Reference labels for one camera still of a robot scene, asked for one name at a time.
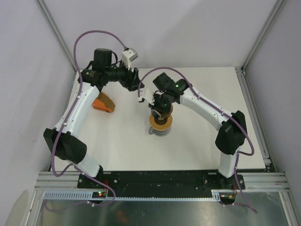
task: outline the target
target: black mounting plate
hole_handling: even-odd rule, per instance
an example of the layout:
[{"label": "black mounting plate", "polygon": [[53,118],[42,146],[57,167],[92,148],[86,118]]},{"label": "black mounting plate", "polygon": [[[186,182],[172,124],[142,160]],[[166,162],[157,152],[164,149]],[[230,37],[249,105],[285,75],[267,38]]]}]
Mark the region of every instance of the black mounting plate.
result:
[{"label": "black mounting plate", "polygon": [[[234,177],[218,183],[221,177],[217,170],[112,171],[104,172],[103,178],[117,197],[131,198],[211,198],[212,189],[231,190],[235,183]],[[243,176],[238,175],[238,180],[244,189]],[[84,175],[79,176],[77,187],[102,188]]]}]

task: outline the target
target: black bracket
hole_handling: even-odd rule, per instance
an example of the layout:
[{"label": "black bracket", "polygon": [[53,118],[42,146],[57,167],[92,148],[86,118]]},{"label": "black bracket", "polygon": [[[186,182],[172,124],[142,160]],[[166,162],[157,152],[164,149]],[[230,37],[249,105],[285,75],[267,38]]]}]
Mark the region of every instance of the black bracket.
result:
[{"label": "black bracket", "polygon": [[[57,134],[58,131],[56,129],[45,129],[44,131],[43,136],[51,152]],[[56,146],[55,155],[57,157],[78,164],[84,159],[86,152],[87,146],[83,142],[68,132],[61,133]]]},{"label": "black bracket", "polygon": [[[189,171],[113,171],[104,172],[103,181],[117,197],[136,198],[212,198],[211,190],[231,190],[234,177],[224,184],[217,170]],[[242,175],[240,186],[245,189]],[[78,188],[99,190],[103,187],[84,175],[79,176]]]},{"label": "black bracket", "polygon": [[[247,132],[245,115],[241,111],[232,113],[232,118]],[[244,141],[245,135],[232,120],[228,119],[222,122],[215,144],[221,152],[234,155],[236,150],[244,144]]]}]

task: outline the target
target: white bracket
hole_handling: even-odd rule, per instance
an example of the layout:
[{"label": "white bracket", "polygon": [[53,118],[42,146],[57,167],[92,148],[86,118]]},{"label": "white bracket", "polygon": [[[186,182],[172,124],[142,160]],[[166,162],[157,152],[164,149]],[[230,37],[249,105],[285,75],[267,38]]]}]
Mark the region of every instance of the white bracket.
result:
[{"label": "white bracket", "polygon": [[133,48],[126,49],[121,53],[121,61],[124,63],[128,70],[130,70],[131,68],[132,61],[134,61],[137,57],[138,54]]},{"label": "white bracket", "polygon": [[140,89],[140,96],[138,97],[138,101],[146,100],[150,105],[154,105],[154,94],[146,88]]}]

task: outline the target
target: aluminum frame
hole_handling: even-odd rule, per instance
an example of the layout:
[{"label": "aluminum frame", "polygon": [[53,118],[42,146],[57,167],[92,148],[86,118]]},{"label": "aluminum frame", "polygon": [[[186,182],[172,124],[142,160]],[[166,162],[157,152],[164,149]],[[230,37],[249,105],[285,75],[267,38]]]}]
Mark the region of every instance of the aluminum frame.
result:
[{"label": "aluminum frame", "polygon": [[274,4],[273,9],[271,10],[267,20],[265,21],[261,31],[259,32],[259,35],[257,36],[257,39],[255,43],[253,44],[251,51],[249,52],[242,69],[245,71],[247,67],[249,66],[251,60],[257,53],[258,49],[260,48],[261,44],[263,43],[265,37],[269,33],[271,27],[273,26],[274,22],[276,21],[279,13],[281,12],[283,6],[285,5],[286,0],[277,0],[276,3]]},{"label": "aluminum frame", "polygon": [[[290,187],[285,173],[241,173],[244,176],[245,192],[279,192],[285,210],[287,221],[290,226],[298,225],[298,216],[294,211],[290,199]],[[39,212],[44,199],[56,200],[87,200],[89,194],[95,189],[78,189],[77,183],[79,172],[66,172],[60,178],[55,177],[52,172],[41,172],[34,188],[32,205],[29,207],[29,215],[23,226],[35,226],[38,222]],[[120,198],[122,201],[216,201],[219,192],[227,190],[212,190],[211,199],[149,199],[149,198]]]},{"label": "aluminum frame", "polygon": [[53,20],[44,0],[35,0],[42,15],[44,16],[50,30],[52,31],[55,39],[57,40],[57,43],[59,44],[59,46],[61,47],[63,53],[66,55],[70,65],[72,66],[72,68],[74,69],[74,71],[76,71],[76,67],[75,67],[75,63],[74,63],[74,59],[73,56],[71,54],[71,52],[68,49],[68,46],[64,40],[64,38],[62,37],[60,31],[58,30],[55,21]]},{"label": "aluminum frame", "polygon": [[235,67],[235,72],[238,77],[238,81],[241,87],[241,91],[243,93],[243,96],[246,101],[246,106],[248,109],[248,112],[251,117],[251,121],[254,127],[254,131],[256,134],[256,138],[259,143],[260,151],[263,157],[263,161],[266,166],[269,166],[271,164],[271,158],[270,158],[270,151],[268,148],[267,140],[265,138],[260,118],[258,115],[257,107],[255,105],[255,101],[252,95],[252,92],[250,90],[249,83],[246,80],[246,73],[242,71],[241,68]]}]

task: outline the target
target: white wall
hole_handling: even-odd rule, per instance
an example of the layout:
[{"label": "white wall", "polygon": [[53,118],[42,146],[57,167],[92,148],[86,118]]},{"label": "white wall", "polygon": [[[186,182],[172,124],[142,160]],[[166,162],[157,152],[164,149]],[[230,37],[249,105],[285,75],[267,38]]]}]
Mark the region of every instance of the white wall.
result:
[{"label": "white wall", "polygon": [[[137,50],[138,67],[241,66],[276,0],[45,0],[69,49],[88,30],[107,30]],[[121,46],[92,34],[78,47],[80,67],[95,48]]]},{"label": "white wall", "polygon": [[62,115],[74,72],[35,1],[2,0],[0,21],[0,225],[18,200],[7,221],[16,226],[49,161],[43,131]]},{"label": "white wall", "polygon": [[301,211],[301,1],[288,0],[247,69],[272,157]]}]

